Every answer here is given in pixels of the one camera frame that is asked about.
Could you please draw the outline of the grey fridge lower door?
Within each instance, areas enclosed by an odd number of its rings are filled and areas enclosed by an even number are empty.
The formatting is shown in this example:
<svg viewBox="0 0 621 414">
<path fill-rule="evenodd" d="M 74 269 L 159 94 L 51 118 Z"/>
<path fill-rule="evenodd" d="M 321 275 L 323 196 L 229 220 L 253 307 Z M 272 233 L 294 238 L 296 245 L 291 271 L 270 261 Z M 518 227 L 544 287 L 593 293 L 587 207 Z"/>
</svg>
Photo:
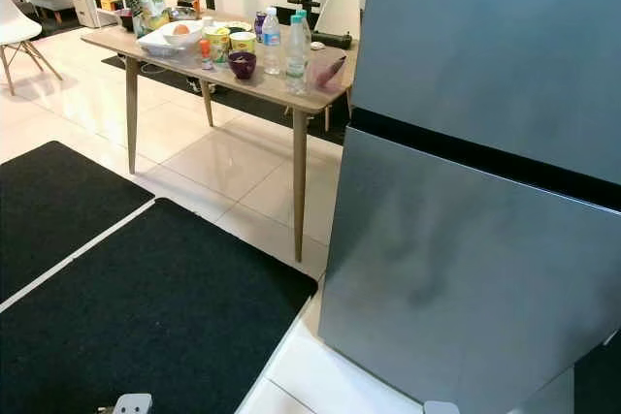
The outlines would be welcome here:
<svg viewBox="0 0 621 414">
<path fill-rule="evenodd" d="M 606 414 L 621 211 L 347 131 L 319 337 L 460 414 Z"/>
</svg>

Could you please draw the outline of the grey fridge door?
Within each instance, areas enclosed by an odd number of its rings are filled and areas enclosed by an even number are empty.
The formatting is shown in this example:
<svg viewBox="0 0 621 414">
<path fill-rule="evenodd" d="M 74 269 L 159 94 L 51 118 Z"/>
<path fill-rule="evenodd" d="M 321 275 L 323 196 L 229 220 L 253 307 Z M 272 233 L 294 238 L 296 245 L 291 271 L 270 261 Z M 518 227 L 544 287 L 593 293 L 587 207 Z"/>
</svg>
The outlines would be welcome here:
<svg viewBox="0 0 621 414">
<path fill-rule="evenodd" d="M 347 131 L 319 337 L 460 414 L 606 414 L 621 211 Z"/>
<path fill-rule="evenodd" d="M 621 0 L 367 0 L 354 96 L 621 185 Z"/>
</svg>

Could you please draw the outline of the fridge cabinet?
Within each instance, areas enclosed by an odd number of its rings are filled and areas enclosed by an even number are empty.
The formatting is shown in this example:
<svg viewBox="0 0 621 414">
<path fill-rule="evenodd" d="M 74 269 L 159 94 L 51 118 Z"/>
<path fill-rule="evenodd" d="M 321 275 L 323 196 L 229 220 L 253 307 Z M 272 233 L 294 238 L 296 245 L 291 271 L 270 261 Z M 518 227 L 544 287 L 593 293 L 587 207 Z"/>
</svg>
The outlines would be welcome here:
<svg viewBox="0 0 621 414">
<path fill-rule="evenodd" d="M 502 149 L 423 129 L 373 110 L 354 110 L 349 129 L 432 154 L 489 175 L 621 213 L 621 183 L 581 174 Z"/>
</svg>

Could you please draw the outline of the grey fridge upper door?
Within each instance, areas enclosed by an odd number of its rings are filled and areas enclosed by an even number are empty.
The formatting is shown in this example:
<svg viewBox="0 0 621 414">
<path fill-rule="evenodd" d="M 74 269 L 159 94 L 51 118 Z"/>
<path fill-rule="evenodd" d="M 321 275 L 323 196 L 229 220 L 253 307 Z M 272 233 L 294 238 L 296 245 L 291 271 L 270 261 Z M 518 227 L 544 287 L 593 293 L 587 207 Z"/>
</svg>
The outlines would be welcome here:
<svg viewBox="0 0 621 414">
<path fill-rule="evenodd" d="M 621 0 L 367 0 L 354 96 L 621 185 Z"/>
</svg>

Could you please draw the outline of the small black floor mat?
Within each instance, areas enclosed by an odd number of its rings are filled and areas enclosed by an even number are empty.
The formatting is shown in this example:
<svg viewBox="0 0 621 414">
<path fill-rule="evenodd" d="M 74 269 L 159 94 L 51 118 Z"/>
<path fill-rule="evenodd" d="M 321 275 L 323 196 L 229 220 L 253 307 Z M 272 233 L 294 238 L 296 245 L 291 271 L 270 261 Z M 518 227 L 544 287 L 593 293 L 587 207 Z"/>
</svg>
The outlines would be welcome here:
<svg viewBox="0 0 621 414">
<path fill-rule="evenodd" d="M 0 188 L 4 301 L 154 198 L 59 141 L 1 163 Z"/>
</svg>

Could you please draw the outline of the white chair wooden legs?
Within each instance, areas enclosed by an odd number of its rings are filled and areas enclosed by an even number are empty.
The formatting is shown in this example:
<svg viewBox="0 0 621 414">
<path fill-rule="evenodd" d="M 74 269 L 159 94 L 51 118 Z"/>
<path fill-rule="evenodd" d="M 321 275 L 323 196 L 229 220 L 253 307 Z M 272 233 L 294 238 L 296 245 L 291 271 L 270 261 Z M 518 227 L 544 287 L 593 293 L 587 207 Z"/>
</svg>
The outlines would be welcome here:
<svg viewBox="0 0 621 414">
<path fill-rule="evenodd" d="M 43 24 L 24 15 L 14 0 L 0 0 L 0 55 L 6 85 L 10 94 L 16 95 L 10 64 L 18 53 L 25 53 L 35 61 L 36 68 L 49 70 L 62 80 L 61 74 L 34 46 L 34 39 L 43 33 Z"/>
</svg>

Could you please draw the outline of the large black floor mat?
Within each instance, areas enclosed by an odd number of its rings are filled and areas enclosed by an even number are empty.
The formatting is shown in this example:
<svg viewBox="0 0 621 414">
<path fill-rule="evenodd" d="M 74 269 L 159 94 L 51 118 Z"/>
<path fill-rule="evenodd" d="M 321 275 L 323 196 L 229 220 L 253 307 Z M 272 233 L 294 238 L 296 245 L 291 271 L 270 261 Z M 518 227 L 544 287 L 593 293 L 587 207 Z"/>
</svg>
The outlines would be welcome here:
<svg viewBox="0 0 621 414">
<path fill-rule="evenodd" d="M 313 277 L 158 200 L 0 317 L 0 414 L 234 414 Z"/>
</svg>

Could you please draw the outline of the yellow paper cup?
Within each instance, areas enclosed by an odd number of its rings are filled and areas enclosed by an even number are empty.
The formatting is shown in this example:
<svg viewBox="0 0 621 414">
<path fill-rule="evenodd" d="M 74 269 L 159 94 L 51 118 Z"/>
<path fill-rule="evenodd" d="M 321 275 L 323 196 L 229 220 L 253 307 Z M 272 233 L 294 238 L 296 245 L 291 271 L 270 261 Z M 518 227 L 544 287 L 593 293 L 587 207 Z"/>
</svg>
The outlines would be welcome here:
<svg viewBox="0 0 621 414">
<path fill-rule="evenodd" d="M 232 53 L 256 53 L 257 36 L 249 30 L 231 33 L 229 36 Z"/>
<path fill-rule="evenodd" d="M 230 34 L 231 30 L 225 25 L 217 25 L 217 27 L 206 28 L 204 30 L 204 39 L 209 45 L 209 59 L 216 64 L 225 64 L 227 55 L 230 54 Z"/>
</svg>

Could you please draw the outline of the wooden table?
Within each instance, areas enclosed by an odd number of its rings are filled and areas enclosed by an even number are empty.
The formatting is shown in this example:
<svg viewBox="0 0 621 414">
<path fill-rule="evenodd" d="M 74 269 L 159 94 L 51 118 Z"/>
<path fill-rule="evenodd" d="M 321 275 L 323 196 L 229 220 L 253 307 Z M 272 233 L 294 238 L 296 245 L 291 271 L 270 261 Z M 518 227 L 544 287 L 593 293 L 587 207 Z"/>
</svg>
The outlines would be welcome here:
<svg viewBox="0 0 621 414">
<path fill-rule="evenodd" d="M 130 175 L 136 173 L 137 142 L 138 142 L 138 104 L 139 89 L 138 76 L 141 73 L 141 64 L 154 64 L 158 67 L 172 70 L 172 72 L 198 79 L 201 90 L 204 91 L 203 100 L 205 113 L 209 125 L 213 124 L 212 94 L 210 86 L 216 85 L 221 89 L 231 89 L 243 92 L 253 98 L 268 101 L 268 103 L 288 108 L 292 115 L 292 152 L 293 152 L 293 254 L 294 260 L 301 263 L 305 253 L 305 205 L 306 205 L 306 178 L 308 162 L 308 118 L 312 115 L 327 116 L 330 104 L 339 96 L 345 94 L 344 87 L 330 87 L 328 90 L 308 90 L 298 94 L 284 85 L 281 76 L 266 76 L 262 70 L 254 72 L 249 79 L 241 79 L 223 64 L 216 70 L 204 70 L 198 59 L 192 59 L 190 51 L 196 45 L 187 45 L 177 48 L 173 43 L 168 47 L 170 54 L 152 55 L 147 50 L 149 38 L 138 38 L 127 32 L 119 25 L 101 28 L 81 36 L 82 41 L 112 53 L 123 56 L 124 63 L 124 90 L 125 90 L 125 147 L 127 147 L 127 171 Z"/>
</svg>

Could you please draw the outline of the blue label water bottle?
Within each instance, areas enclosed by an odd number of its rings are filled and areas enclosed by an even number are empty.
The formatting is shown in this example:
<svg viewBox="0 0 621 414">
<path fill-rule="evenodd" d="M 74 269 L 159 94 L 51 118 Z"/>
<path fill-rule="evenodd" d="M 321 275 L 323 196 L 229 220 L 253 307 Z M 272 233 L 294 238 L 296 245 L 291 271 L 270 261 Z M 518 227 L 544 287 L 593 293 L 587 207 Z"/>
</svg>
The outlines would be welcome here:
<svg viewBox="0 0 621 414">
<path fill-rule="evenodd" d="M 267 76 L 280 76 L 282 74 L 282 30 L 280 30 L 276 7 L 266 8 L 258 33 L 260 33 L 263 46 L 261 53 L 263 72 Z"/>
</svg>

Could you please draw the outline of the large clear water bottle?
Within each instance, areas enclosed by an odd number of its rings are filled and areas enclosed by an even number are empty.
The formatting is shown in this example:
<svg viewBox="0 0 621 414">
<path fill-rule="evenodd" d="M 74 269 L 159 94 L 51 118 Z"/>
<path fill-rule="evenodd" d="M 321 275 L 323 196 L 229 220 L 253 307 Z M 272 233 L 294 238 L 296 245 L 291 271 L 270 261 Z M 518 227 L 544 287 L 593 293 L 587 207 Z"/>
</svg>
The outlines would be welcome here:
<svg viewBox="0 0 621 414">
<path fill-rule="evenodd" d="M 308 92 L 306 75 L 311 44 L 305 12 L 297 11 L 291 16 L 291 24 L 284 32 L 283 41 L 285 86 L 292 94 L 305 95 Z"/>
</svg>

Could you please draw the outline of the green cap water bottle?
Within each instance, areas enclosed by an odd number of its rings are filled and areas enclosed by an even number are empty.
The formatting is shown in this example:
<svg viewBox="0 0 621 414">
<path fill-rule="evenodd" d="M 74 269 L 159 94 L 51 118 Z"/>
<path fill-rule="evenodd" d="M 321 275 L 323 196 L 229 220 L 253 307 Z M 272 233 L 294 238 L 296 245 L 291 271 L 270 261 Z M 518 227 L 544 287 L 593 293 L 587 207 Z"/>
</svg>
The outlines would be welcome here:
<svg viewBox="0 0 621 414">
<path fill-rule="evenodd" d="M 305 45 L 309 47 L 311 42 L 313 42 L 313 39 L 311 38 L 311 33 L 313 32 L 311 32 L 310 20 L 308 19 L 307 11 L 297 10 L 294 14 L 296 14 L 298 19 L 301 20 L 301 34 L 303 38 L 305 38 Z"/>
</svg>

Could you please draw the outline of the white shell chair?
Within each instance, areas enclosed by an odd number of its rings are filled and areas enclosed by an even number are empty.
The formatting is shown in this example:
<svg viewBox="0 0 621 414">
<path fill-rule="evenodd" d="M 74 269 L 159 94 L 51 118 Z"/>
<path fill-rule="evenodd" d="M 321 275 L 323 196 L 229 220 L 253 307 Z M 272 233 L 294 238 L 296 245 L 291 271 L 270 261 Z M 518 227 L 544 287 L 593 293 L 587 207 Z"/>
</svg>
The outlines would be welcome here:
<svg viewBox="0 0 621 414">
<path fill-rule="evenodd" d="M 315 33 L 361 38 L 361 0 L 327 0 L 322 3 Z"/>
</svg>

